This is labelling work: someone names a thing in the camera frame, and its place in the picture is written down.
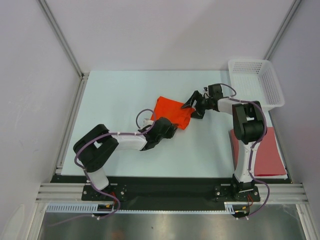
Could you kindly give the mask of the orange t shirt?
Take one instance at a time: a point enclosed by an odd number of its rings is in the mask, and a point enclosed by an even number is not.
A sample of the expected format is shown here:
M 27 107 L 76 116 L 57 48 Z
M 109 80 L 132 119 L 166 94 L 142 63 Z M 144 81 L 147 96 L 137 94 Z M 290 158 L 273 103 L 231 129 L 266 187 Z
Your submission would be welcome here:
M 161 117 L 167 118 L 172 124 L 176 124 L 181 130 L 185 130 L 191 120 L 191 114 L 195 111 L 193 107 L 182 108 L 184 104 L 169 98 L 160 96 L 154 107 L 154 114 L 151 120 L 158 120 Z

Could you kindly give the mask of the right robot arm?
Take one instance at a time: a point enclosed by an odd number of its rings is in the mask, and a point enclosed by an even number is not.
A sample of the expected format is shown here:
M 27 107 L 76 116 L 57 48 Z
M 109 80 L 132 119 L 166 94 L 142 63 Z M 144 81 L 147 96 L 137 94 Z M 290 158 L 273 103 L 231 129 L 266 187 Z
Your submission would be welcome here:
M 233 133 L 238 140 L 238 160 L 234 178 L 238 182 L 230 188 L 231 196 L 242 201 L 249 194 L 245 185 L 254 180 L 254 165 L 260 142 L 267 133 L 266 117 L 259 101 L 240 100 L 211 93 L 209 96 L 194 91 L 182 109 L 195 108 L 192 118 L 202 119 L 206 110 L 232 116 Z

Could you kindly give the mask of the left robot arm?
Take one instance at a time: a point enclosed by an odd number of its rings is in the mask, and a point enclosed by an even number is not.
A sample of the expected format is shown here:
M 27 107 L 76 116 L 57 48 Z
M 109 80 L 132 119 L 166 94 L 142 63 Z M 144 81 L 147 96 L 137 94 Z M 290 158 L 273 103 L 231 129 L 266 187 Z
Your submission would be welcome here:
M 145 120 L 137 132 L 110 132 L 104 124 L 98 124 L 74 144 L 74 162 L 81 163 L 79 166 L 94 186 L 93 194 L 105 200 L 111 188 L 103 166 L 115 151 L 153 149 L 161 140 L 173 138 L 177 129 L 178 124 L 165 117 Z

